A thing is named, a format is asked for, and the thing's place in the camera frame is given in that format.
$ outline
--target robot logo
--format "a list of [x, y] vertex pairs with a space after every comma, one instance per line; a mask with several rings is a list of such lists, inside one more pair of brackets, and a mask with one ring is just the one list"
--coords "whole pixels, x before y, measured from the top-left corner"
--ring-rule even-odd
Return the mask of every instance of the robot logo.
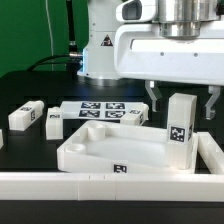
[[105, 46], [105, 47], [113, 47], [112, 41], [109, 37], [109, 35], [106, 35], [106, 37], [104, 38], [101, 46]]

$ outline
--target rectangular block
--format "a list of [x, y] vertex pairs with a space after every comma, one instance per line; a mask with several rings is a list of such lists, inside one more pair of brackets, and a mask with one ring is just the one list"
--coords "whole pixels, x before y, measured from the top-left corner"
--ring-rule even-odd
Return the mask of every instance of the rectangular block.
[[46, 120], [47, 140], [63, 139], [62, 109], [58, 107], [49, 108]]
[[136, 105], [128, 113], [122, 116], [120, 123], [127, 125], [142, 125], [148, 120], [148, 111], [148, 105]]
[[188, 169], [192, 158], [193, 130], [197, 97], [174, 94], [169, 100], [167, 120], [167, 165]]
[[29, 101], [8, 116], [9, 129], [25, 131], [43, 114], [42, 101]]

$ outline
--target white container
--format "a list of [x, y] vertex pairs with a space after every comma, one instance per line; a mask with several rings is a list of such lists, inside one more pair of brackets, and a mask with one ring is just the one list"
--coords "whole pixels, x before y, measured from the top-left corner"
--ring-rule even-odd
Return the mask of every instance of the white container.
[[175, 93], [169, 100], [166, 161], [169, 166], [188, 169], [192, 159], [196, 96]]
[[166, 136], [166, 129], [87, 121], [58, 148], [58, 169], [75, 173], [194, 173], [197, 135], [186, 170], [166, 164]]
[[0, 149], [3, 146], [3, 137], [2, 137], [2, 130], [0, 129]]
[[62, 109], [59, 107], [48, 109], [45, 127], [47, 140], [63, 139]]
[[42, 114], [44, 103], [42, 101], [29, 101], [8, 116], [9, 129], [25, 131]]

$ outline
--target white tray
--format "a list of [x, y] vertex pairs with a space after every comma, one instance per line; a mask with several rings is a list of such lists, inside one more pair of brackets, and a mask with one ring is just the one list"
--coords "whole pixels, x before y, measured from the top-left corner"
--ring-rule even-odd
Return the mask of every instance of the white tray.
[[166, 129], [88, 121], [58, 148], [58, 168], [74, 173], [194, 173], [197, 134], [186, 170], [166, 165], [166, 140]]

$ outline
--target white cube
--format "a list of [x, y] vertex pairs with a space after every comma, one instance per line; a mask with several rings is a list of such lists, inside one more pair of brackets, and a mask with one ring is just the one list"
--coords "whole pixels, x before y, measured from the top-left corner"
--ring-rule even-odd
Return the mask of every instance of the white cube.
[[148, 120], [149, 107], [146, 104], [136, 105], [120, 119], [121, 124], [142, 125]]
[[62, 109], [58, 107], [49, 108], [46, 121], [47, 140], [63, 139]]
[[174, 94], [169, 100], [166, 162], [188, 169], [192, 158], [193, 130], [197, 96]]

